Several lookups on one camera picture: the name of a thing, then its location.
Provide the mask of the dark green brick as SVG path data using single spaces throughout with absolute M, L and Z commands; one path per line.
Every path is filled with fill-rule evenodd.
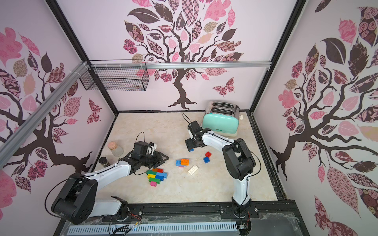
M 154 171 L 152 171 L 152 170 L 148 170 L 148 171 L 146 172 L 146 174 L 147 174 L 147 175 L 156 175 L 157 173 L 154 172 Z

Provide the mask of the yellow lego brick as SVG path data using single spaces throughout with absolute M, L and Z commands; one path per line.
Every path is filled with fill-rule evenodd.
M 149 179 L 154 179 L 154 178 L 156 177 L 156 175 L 148 174 L 147 177 L 148 177 Z

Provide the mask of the light green lego brick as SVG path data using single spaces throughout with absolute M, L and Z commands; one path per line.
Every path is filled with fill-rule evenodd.
M 160 184 L 160 179 L 149 178 L 149 182 L 155 182 L 156 184 Z

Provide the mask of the orange lego brick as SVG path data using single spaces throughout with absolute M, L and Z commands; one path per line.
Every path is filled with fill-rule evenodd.
M 189 160 L 188 159 L 181 159 L 180 165 L 182 165 L 182 166 L 188 166 L 189 165 Z

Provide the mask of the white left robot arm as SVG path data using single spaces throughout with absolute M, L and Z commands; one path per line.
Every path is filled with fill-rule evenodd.
M 126 200 L 117 196 L 100 199 L 97 193 L 118 179 L 127 177 L 140 167 L 157 168 L 169 157 L 160 151 L 149 155 L 138 154 L 132 158 L 131 151 L 113 165 L 85 175 L 74 173 L 64 184 L 52 203 L 50 214 L 78 225 L 91 217 L 111 216 L 118 221 L 128 218 L 130 209 Z

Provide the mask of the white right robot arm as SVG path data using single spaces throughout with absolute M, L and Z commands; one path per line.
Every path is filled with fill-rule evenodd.
M 242 216 L 247 214 L 251 207 L 250 180 L 256 174 L 254 168 L 258 157 L 248 148 L 246 142 L 223 137 L 209 128 L 202 128 L 197 121 L 187 126 L 190 138 L 185 141 L 187 149 L 213 147 L 223 154 L 226 169 L 234 178 L 234 193 L 232 203 L 234 214 Z

